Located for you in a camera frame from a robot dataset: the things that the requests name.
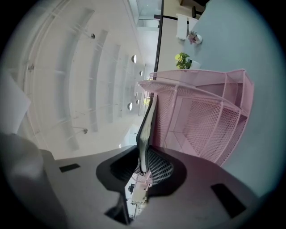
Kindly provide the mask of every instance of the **ceiling light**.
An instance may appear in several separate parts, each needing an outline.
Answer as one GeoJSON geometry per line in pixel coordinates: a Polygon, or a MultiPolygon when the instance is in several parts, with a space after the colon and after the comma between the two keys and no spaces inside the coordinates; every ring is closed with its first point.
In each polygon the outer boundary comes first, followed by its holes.
{"type": "Polygon", "coordinates": [[[136,55],[132,56],[132,57],[131,57],[131,60],[132,60],[133,63],[136,63],[136,60],[137,60],[136,55]]]}
{"type": "Polygon", "coordinates": [[[128,103],[127,108],[128,108],[128,110],[132,110],[132,103],[131,102],[128,103]]]}

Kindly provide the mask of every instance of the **potted plant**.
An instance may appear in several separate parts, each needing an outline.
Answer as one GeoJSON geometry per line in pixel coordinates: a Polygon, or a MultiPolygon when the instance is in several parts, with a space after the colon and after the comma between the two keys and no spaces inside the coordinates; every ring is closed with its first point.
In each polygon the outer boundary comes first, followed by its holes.
{"type": "Polygon", "coordinates": [[[175,55],[175,60],[177,60],[176,66],[178,69],[189,69],[191,67],[192,60],[187,58],[189,58],[189,55],[184,52],[175,55]]]}
{"type": "Polygon", "coordinates": [[[195,44],[200,44],[202,43],[202,36],[201,35],[198,35],[196,32],[194,31],[190,31],[189,33],[189,42],[191,44],[195,43],[195,44]]]}

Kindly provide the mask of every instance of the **pink mesh desk organizer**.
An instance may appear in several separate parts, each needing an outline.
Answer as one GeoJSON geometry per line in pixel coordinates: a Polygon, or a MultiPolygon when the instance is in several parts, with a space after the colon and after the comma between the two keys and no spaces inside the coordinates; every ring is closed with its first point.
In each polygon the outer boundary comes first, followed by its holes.
{"type": "Polygon", "coordinates": [[[221,166],[238,144],[250,114],[254,85],[245,70],[154,72],[140,81],[158,96],[152,144],[221,166]]]}

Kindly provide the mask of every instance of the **blue-green surface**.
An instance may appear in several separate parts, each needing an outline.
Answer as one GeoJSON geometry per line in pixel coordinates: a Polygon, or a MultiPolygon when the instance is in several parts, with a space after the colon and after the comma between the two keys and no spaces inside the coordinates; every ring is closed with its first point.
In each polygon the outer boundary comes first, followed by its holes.
{"type": "Polygon", "coordinates": [[[184,50],[201,69],[244,68],[254,82],[254,100],[245,132],[223,168],[257,195],[275,188],[285,163],[286,69],[271,28],[247,2],[212,0],[194,31],[203,42],[184,50]]]}

